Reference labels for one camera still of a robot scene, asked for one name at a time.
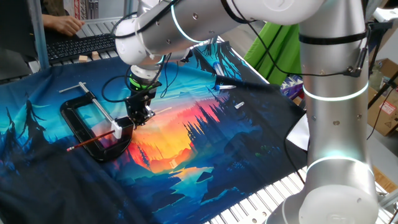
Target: pencil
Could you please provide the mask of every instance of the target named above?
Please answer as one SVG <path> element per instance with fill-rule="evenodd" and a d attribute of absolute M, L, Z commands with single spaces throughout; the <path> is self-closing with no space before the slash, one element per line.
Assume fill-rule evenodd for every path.
<path fill-rule="evenodd" d="M 82 142 L 82 143 L 80 143 L 80 144 L 77 144 L 76 146 L 69 147 L 69 148 L 67 149 L 67 151 L 68 151 L 68 152 L 69 152 L 69 151 L 72 151 L 72 150 L 76 149 L 77 147 L 82 147 L 82 146 L 84 146 L 84 145 L 87 145 L 88 143 L 91 143 L 91 142 L 93 142 L 93 141 L 95 141 L 95 140 L 98 140 L 98 139 L 100 139 L 100 138 L 103 138 L 103 137 L 105 137 L 105 136 L 107 136 L 107 135 L 110 135 L 110 134 L 112 134 L 112 133 L 114 133 L 114 130 L 113 130 L 113 131 L 110 131 L 110 132 L 107 132 L 107 133 L 105 133 L 105 134 L 101 134 L 101 135 L 99 135 L 99 136 L 97 136 L 97 137 L 95 137 L 95 138 L 93 138 L 93 139 L 87 140 L 87 141 Z"/>

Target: tablecloth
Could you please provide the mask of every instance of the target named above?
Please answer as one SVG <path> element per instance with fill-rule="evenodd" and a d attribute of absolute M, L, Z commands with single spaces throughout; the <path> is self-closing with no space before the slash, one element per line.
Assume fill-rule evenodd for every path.
<path fill-rule="evenodd" d="M 3 222 L 203 223 L 292 173 L 284 139 L 304 112 L 274 85 L 216 91 L 214 62 L 228 77 L 263 82 L 229 43 L 193 53 L 178 74 L 175 63 L 162 71 L 163 85 L 150 105 L 156 116 L 135 130 L 119 158 L 105 163 L 83 148 L 67 152 L 77 141 L 60 105 L 84 93 L 58 91 L 86 82 L 112 117 L 125 116 L 123 103 L 100 94 L 106 80 L 126 72 L 119 58 L 52 67 L 0 86 Z M 116 80 L 106 94 L 131 93 Z M 108 130 L 94 106 L 79 113 L 95 133 Z M 297 167 L 305 165 L 305 153 L 288 150 Z"/>

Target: wooden block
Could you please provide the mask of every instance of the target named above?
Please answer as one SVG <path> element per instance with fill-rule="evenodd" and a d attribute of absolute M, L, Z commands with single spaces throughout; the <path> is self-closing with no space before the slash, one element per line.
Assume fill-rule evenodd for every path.
<path fill-rule="evenodd" d="M 100 55 L 98 54 L 98 52 L 93 52 L 91 54 L 91 57 L 93 58 L 93 60 L 101 60 Z"/>
<path fill-rule="evenodd" d="M 294 102 L 297 106 L 300 105 L 301 101 L 302 101 L 302 99 L 301 99 L 300 97 L 296 97 L 296 98 L 294 98 L 294 100 L 293 100 L 293 102 Z"/>
<path fill-rule="evenodd" d="M 384 189 L 386 192 L 393 192 L 398 189 L 393 181 L 386 177 L 378 168 L 373 167 L 374 178 L 376 182 Z"/>
<path fill-rule="evenodd" d="M 79 56 L 79 63 L 85 63 L 87 62 L 87 60 L 88 60 L 87 56 L 84 55 Z"/>

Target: keyboard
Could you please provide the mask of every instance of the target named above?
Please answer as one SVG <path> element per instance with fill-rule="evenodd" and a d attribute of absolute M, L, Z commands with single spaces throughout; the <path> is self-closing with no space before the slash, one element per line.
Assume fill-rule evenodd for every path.
<path fill-rule="evenodd" d="M 75 59 L 80 55 L 91 55 L 94 51 L 101 53 L 114 49 L 115 43 L 111 34 L 100 34 L 76 40 L 66 40 L 47 44 L 47 53 L 50 63 Z"/>

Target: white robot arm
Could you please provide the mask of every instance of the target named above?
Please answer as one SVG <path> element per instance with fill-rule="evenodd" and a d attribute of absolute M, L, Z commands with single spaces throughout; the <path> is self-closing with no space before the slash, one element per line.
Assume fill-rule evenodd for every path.
<path fill-rule="evenodd" d="M 266 223 L 374 224 L 378 204 L 366 150 L 368 66 L 356 66 L 366 48 L 361 0 L 161 1 L 120 23 L 117 36 L 134 35 L 116 39 L 116 47 L 136 71 L 171 52 L 182 58 L 187 48 L 245 22 L 241 14 L 248 20 L 299 23 L 302 71 L 315 74 L 304 76 L 311 135 L 306 184 Z M 328 75 L 347 69 L 361 74 Z"/>

